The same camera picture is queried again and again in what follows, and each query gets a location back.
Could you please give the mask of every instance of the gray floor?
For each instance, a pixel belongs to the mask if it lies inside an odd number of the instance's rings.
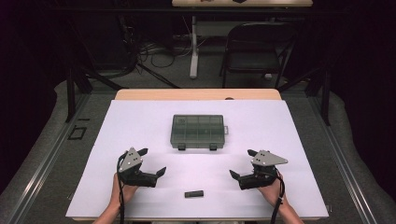
[[[191,55],[176,57],[166,68],[144,65],[167,77],[181,88],[220,88],[221,50],[218,42],[207,40],[200,47],[198,78],[190,79]],[[172,59],[165,54],[152,58],[157,65]],[[112,80],[133,89],[169,88],[147,72],[138,72]],[[273,80],[257,76],[230,76],[229,88],[271,88]],[[56,91],[58,101],[48,124],[7,189],[0,196],[0,223],[74,223],[65,217],[85,162],[100,130],[115,92],[92,80],[90,95],[78,93],[78,113],[70,123],[67,116],[65,83]],[[316,223],[394,223],[395,202],[374,181],[361,161],[353,142],[341,99],[332,94],[327,127],[318,116],[318,99],[306,98],[304,83],[282,92],[288,103],[305,153],[318,182],[330,216]],[[82,140],[69,140],[74,127],[85,127]]]

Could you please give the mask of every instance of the black chair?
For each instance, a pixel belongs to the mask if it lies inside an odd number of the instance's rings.
[[[227,72],[277,74],[279,84],[297,30],[288,22],[249,22],[235,26],[227,36],[220,75],[225,88]]]

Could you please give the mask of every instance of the chair seat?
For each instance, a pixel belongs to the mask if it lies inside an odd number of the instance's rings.
[[[226,60],[229,65],[227,70],[230,72],[277,73],[280,69],[280,63],[274,51],[233,52]]]

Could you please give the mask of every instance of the person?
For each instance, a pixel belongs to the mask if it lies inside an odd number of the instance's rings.
[[[276,201],[279,197],[279,191],[280,191],[279,185],[280,185],[280,180],[276,179],[276,181],[272,185],[258,188],[259,192],[262,194],[264,199],[272,206],[276,205]],[[139,188],[138,186],[129,186],[129,185],[123,186],[122,193],[124,196],[125,203],[128,203],[129,201],[132,200],[138,188]],[[99,216],[99,218],[97,218],[93,223],[94,224],[112,223],[119,214],[119,211],[120,211],[119,179],[117,177],[117,174],[114,174],[113,189],[111,190],[110,202],[108,203],[107,208]],[[282,204],[279,206],[278,213],[286,224],[303,223],[303,221],[295,212],[294,208],[289,204],[289,201],[286,197],[286,193],[283,195],[283,201]]]

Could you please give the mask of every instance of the wooden desk top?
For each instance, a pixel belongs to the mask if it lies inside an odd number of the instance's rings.
[[[115,100],[281,100],[274,89],[141,89],[120,90]]]
[[[312,0],[173,0],[174,7],[311,7]]]

